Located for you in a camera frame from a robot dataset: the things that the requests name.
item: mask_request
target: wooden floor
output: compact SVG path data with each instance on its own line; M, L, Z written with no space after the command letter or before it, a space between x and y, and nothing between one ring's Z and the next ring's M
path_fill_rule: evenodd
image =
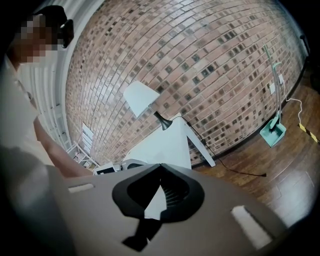
M301 123L320 138L320 95L311 88L309 75L304 73L292 97L302 101ZM320 145L297 126L299 105L290 100L284 107L281 123L286 133L276 146L270 148L258 134L221 158L229 168L267 173L267 177L233 173L218 160L215 167L202 166L196 170L240 186L291 226L311 209L320 176Z

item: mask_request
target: white table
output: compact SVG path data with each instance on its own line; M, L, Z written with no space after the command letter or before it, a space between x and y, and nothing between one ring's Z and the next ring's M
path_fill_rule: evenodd
M173 120L175 117L181 117L181 114L176 114L170 120ZM162 130L160 126L135 145L123 160L135 159L147 164L165 163L191 169L187 137L208 161L210 166L215 166L216 164L207 149L183 118L176 118L166 130Z

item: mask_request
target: electrical cord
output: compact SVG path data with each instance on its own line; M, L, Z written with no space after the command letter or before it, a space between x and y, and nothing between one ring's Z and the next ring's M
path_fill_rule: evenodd
M222 162L222 160L221 160L220 158L218 158L218 157L216 156L216 154L212 151L212 149L208 146L206 140L205 140L204 138L202 138L202 136L199 134L199 132L197 132L197 130L196 130L195 128L193 128L193 126L192 126L183 116L176 116L174 119L172 119L172 121L175 120L176 118L183 118L183 119L185 120L186 124L187 124L190 128L192 128L192 129L195 131L196 134L198 134L198 136L199 136L200 139L201 139L201 143L202 143L204 146L206 146L206 147L212 152L212 154L214 155L214 157L215 157L216 159L218 159L218 160L220 161L220 163L221 163L227 170L232 171L232 172L237 173L237 174L251 175L251 176L256 176L256 177L267 177L267 174L266 174L266 173L264 173L264 174L252 174L252 173L247 173L247 172L241 172L241 171L234 170L234 169L231 169L231 168L227 167L227 166L224 164L224 162Z
M285 96L285 101L288 102L288 101L292 100L292 101L300 102L300 111L298 113L298 118L299 118L299 124L301 124L300 113L302 112L302 101L299 100L299 99L296 99L296 98L287 99L286 85L285 85L285 80L284 79L282 79L282 83L283 83L283 93L284 93L284 96Z

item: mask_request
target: white lamp shade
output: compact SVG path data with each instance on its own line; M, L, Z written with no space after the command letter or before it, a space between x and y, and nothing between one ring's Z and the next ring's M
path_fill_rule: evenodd
M123 93L135 117L139 117L159 95L159 93L139 81L131 83Z

